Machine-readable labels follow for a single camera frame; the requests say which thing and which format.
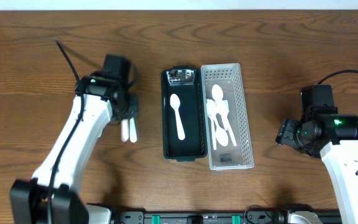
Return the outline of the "white plastic fork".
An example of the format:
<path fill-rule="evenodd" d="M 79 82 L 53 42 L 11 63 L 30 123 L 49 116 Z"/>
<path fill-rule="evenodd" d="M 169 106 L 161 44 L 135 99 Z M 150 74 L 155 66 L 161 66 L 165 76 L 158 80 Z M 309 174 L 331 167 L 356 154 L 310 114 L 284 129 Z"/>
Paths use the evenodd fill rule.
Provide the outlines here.
<path fill-rule="evenodd" d="M 129 139 L 132 143 L 135 143 L 138 140 L 135 118 L 129 120 Z"/>
<path fill-rule="evenodd" d="M 129 140 L 129 120 L 123 119 L 121 121 L 121 141 L 127 142 Z"/>

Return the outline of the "white plastic spoon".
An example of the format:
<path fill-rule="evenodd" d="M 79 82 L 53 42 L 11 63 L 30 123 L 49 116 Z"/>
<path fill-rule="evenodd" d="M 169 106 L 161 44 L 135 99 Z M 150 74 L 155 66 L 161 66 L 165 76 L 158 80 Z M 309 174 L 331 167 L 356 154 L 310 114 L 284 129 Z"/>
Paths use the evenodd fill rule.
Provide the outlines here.
<path fill-rule="evenodd" d="M 216 140 L 218 141 L 218 143 L 220 143 L 220 145 L 226 147 L 228 145 L 227 132 L 222 127 L 220 127 L 218 120 L 215 116 L 213 116 L 213 122 L 215 126 Z"/>
<path fill-rule="evenodd" d="M 223 100 L 223 90 L 222 88 L 215 84 L 212 87 L 212 96 L 213 96 L 213 100 L 216 104 L 216 109 L 218 111 L 218 113 L 221 115 L 221 119 L 223 122 L 223 126 L 225 130 L 228 130 L 228 113 L 229 113 L 229 109 L 227 104 L 224 102 Z"/>
<path fill-rule="evenodd" d="M 224 100 L 217 100 L 216 101 L 216 107 L 217 107 L 218 113 L 221 115 L 221 119 L 223 121 L 224 129 L 226 131 L 228 131 L 228 133 L 229 133 L 229 136 L 231 138 L 233 146 L 237 146 L 236 139 L 235 139 L 235 136 L 234 136 L 234 132 L 233 132 L 233 130 L 231 128 L 231 125 L 230 125 L 230 122 L 229 122 L 229 119 L 228 119 L 228 114 L 229 114 L 228 104 Z"/>
<path fill-rule="evenodd" d="M 180 112 L 179 112 L 180 99 L 179 99 L 178 95 L 172 94 L 170 96 L 170 106 L 173 108 L 174 113 L 175 113 L 175 122 L 176 122 L 176 126 L 177 126 L 178 139 L 182 141 L 185 139 L 185 132 L 183 129 L 183 124 L 182 124 L 181 118 L 180 118 Z"/>
<path fill-rule="evenodd" d="M 213 149 L 216 150 L 217 149 L 217 139 L 216 139 L 216 127 L 215 127 L 215 122 L 214 122 L 214 117 L 213 117 L 212 100 L 210 100 L 210 99 L 206 100 L 206 107 L 207 107 L 208 118 L 210 119 L 210 122 L 211 122 L 211 136 L 212 136 Z"/>

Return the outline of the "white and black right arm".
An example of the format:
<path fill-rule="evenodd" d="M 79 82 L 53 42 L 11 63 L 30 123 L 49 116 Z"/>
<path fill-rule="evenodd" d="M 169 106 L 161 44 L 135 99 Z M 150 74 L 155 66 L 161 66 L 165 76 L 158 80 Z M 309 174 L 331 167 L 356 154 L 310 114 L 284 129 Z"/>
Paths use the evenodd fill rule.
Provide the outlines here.
<path fill-rule="evenodd" d="M 275 142 L 321 159 L 343 223 L 358 223 L 358 116 L 320 114 L 310 121 L 283 120 Z"/>

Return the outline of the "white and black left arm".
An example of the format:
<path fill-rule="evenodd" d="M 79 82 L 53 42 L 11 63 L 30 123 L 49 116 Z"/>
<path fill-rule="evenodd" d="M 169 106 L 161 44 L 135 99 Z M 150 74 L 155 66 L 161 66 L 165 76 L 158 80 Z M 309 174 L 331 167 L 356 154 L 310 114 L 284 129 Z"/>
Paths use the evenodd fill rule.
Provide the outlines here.
<path fill-rule="evenodd" d="M 83 204 L 81 181 L 104 128 L 121 122 L 122 141 L 138 140 L 139 102 L 127 75 L 84 76 L 75 87 L 69 118 L 50 154 L 30 181 L 16 180 L 10 191 L 15 223 L 117 223 L 110 208 Z"/>

